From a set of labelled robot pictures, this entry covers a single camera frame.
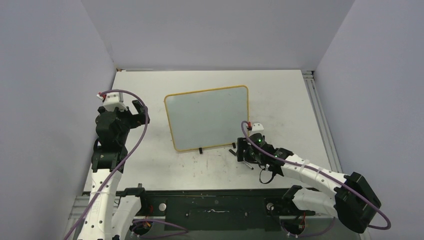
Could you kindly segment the black white marker pen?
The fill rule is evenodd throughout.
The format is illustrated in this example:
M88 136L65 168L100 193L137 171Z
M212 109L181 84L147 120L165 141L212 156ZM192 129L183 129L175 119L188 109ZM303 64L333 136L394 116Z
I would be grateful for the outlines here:
M233 150L233 149L229 149L228 150L233 156L235 156L235 157L237 157L238 155L237 155L237 153ZM244 165L246 165L249 169L251 169L251 170L254 170L254 168L248 163L248 162L246 162L246 161L242 161L242 163L244 164Z

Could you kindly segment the yellow framed whiteboard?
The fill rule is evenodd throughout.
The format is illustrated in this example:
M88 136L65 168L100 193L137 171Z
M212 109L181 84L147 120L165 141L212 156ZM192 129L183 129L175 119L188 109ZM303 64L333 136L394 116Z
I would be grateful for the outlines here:
M249 89L234 85L168 94L164 106L177 152L224 147L242 136L241 122L250 115Z

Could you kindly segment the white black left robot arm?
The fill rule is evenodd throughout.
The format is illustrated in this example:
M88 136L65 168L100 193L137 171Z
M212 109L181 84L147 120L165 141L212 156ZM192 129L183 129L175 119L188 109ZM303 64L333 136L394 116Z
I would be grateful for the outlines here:
M97 139L91 157L91 192L88 210L82 213L79 240L123 240L135 215L149 210L142 197L143 188L128 188L117 208L115 198L129 156L126 141L131 129L150 122L147 107L133 100L137 113L132 114L122 102L106 103L98 108L95 119Z

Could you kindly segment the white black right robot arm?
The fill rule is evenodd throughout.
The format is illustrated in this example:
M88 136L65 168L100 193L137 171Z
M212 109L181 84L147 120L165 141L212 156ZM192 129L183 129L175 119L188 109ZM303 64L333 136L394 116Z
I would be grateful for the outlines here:
M285 148L276 148L261 133L237 139L237 158L257 164L273 176L298 180L310 186L292 186L283 196L289 214L315 212L337 218L349 230L362 234L382 215L381 201L364 176L322 168Z

